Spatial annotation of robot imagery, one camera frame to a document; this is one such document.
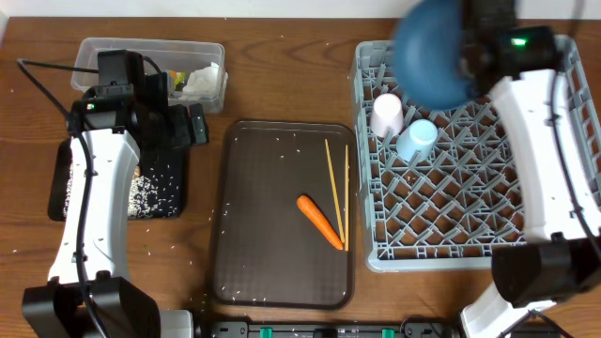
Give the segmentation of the orange carrot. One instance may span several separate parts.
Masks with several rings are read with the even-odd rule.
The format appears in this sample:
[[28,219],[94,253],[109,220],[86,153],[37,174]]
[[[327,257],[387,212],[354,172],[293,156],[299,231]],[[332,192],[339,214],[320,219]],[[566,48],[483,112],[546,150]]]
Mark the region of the orange carrot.
[[297,207],[317,228],[317,230],[330,243],[330,245],[339,251],[344,249],[343,243],[338,234],[333,230],[329,221],[311,198],[306,195],[301,195],[297,199]]

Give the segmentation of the pink cup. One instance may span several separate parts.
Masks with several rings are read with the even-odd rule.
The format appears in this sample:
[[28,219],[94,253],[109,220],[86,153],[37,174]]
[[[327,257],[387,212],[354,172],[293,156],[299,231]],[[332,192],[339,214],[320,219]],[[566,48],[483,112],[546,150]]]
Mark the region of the pink cup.
[[404,126],[402,101],[392,93],[381,94],[374,100],[370,129],[380,138],[389,132],[399,134]]

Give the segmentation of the yellow green snack wrapper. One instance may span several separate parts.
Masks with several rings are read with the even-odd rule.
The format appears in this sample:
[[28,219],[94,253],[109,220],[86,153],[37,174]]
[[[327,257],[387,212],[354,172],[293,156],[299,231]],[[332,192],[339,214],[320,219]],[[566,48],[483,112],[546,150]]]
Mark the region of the yellow green snack wrapper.
[[187,83],[188,74],[183,71],[167,70],[168,88],[171,93],[181,91]]

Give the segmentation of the grey dishwasher rack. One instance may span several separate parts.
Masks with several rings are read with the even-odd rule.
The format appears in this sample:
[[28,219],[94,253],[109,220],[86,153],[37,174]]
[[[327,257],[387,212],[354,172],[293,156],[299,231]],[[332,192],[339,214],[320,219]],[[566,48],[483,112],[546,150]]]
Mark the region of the grey dishwasher rack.
[[360,170],[363,243],[375,272],[485,269],[492,252],[524,243],[524,205],[514,157],[491,102],[431,111],[401,99],[407,123],[427,119],[438,140],[425,161],[396,152],[396,136],[375,135],[375,98],[398,94],[393,44],[365,41],[350,71]]

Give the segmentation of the brown serving tray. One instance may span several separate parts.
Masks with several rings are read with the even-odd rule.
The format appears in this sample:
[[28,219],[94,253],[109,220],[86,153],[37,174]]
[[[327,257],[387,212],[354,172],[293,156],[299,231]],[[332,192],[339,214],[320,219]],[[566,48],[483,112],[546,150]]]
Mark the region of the brown serving tray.
[[345,146],[354,179],[353,132],[336,124],[239,121],[224,141],[211,244],[211,291],[223,304],[337,310],[352,297],[354,255],[335,249],[297,207],[306,195],[338,228],[324,140],[341,216]]

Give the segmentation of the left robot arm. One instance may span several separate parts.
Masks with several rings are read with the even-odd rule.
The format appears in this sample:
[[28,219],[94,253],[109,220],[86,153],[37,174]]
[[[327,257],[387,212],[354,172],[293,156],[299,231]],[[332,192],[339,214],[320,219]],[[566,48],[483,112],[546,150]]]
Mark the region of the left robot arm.
[[62,109],[70,135],[71,189],[47,284],[24,291],[23,316],[40,337],[191,337],[193,315],[161,310],[131,283],[127,223],[131,181],[144,155],[208,141],[200,104],[170,105],[168,76],[147,56],[98,55],[97,85]]

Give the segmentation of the dark blue plate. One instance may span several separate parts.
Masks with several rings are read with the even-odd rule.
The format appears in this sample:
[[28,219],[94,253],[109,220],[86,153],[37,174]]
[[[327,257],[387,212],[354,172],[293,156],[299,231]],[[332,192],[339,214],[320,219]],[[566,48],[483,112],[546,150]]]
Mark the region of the dark blue plate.
[[431,110],[450,110],[474,98],[474,82],[461,70],[462,3],[424,0],[399,24],[394,76],[409,98]]

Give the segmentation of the wooden chopstick left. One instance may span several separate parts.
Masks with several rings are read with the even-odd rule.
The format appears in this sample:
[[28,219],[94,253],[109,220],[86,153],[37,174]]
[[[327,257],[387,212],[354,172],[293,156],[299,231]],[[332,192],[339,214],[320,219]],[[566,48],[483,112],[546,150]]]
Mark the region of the wooden chopstick left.
[[332,191],[332,197],[333,197],[333,202],[334,202],[334,206],[335,206],[336,220],[337,220],[338,229],[339,229],[339,236],[340,236],[341,242],[343,243],[343,248],[344,248],[344,244],[346,243],[345,242],[345,234],[344,234],[344,229],[343,229],[342,216],[341,216],[341,210],[340,210],[339,198],[338,198],[338,191],[337,191],[337,186],[336,186],[336,181],[335,181],[335,174],[334,174],[334,170],[333,170],[333,164],[332,164],[332,160],[331,160],[331,151],[330,151],[328,139],[324,140],[324,144],[325,144],[327,162],[328,162],[328,167],[329,167],[331,191]]

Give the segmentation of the clear plastic bin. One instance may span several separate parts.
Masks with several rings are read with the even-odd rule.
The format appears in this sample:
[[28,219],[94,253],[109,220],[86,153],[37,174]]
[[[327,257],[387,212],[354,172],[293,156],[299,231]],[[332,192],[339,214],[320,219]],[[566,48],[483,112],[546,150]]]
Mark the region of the clear plastic bin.
[[149,57],[160,70],[183,71],[190,74],[208,67],[211,63],[219,65],[218,91],[213,97],[199,100],[184,100],[182,90],[169,91],[171,105],[190,106],[200,103],[207,114],[218,114],[223,109],[227,84],[227,72],[224,67],[225,50],[223,45],[213,42],[143,39],[143,38],[86,38],[82,41],[75,60],[77,68],[95,69],[98,66],[98,53],[112,50],[128,50]]

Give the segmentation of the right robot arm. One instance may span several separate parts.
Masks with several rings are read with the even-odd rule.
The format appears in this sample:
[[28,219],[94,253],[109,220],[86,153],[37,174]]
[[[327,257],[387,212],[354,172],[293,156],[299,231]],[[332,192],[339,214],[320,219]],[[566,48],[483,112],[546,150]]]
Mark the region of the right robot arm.
[[460,315],[468,337],[506,337],[528,318],[600,283],[600,132],[579,127],[584,78],[572,35],[520,27],[511,1],[466,1],[462,55],[508,137],[524,207],[524,243],[492,254],[492,284]]

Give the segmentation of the white tissue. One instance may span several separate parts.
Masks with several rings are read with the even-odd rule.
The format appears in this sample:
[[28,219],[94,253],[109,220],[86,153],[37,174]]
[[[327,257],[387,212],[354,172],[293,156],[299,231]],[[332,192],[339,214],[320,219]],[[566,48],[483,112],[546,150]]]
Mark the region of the white tissue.
[[199,100],[213,97],[218,91],[219,65],[211,63],[208,67],[195,70],[190,74],[182,89],[184,100]]

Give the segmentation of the brown mushroom scrap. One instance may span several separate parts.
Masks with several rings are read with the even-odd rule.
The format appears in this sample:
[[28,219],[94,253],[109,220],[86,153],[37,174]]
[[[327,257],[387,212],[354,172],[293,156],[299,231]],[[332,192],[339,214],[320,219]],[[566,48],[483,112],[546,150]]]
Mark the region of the brown mushroom scrap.
[[140,167],[136,166],[134,169],[132,178],[138,178],[140,175],[141,175],[141,169],[140,169]]

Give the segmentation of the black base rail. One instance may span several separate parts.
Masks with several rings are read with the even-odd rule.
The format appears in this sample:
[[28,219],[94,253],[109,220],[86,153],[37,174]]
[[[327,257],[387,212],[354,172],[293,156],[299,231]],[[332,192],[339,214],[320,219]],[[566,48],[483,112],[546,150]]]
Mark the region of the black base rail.
[[204,324],[196,329],[202,338],[460,338],[453,325],[425,320],[401,324],[247,323],[222,321]]

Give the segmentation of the light blue cup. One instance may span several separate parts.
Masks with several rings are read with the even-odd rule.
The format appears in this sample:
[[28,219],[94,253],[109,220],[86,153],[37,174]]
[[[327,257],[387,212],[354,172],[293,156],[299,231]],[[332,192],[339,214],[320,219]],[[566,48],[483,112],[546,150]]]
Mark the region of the light blue cup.
[[418,161],[425,161],[438,138],[438,129],[428,119],[419,119],[411,123],[403,131],[396,142],[398,157],[405,162],[411,162],[415,154]]

